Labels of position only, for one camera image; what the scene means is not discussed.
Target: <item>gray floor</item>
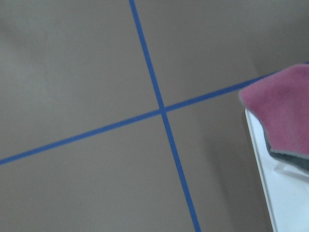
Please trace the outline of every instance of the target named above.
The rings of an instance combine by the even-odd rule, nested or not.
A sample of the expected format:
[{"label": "gray floor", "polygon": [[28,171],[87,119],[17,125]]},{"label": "gray floor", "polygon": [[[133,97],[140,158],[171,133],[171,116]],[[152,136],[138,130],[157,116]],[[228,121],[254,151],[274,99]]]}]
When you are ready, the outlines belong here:
[{"label": "gray floor", "polygon": [[[309,61],[307,0],[136,7],[165,106]],[[1,1],[0,44],[0,160],[158,109],[128,1]],[[168,112],[204,232],[271,231],[243,111]],[[156,114],[1,165],[1,231],[195,231]]]}]

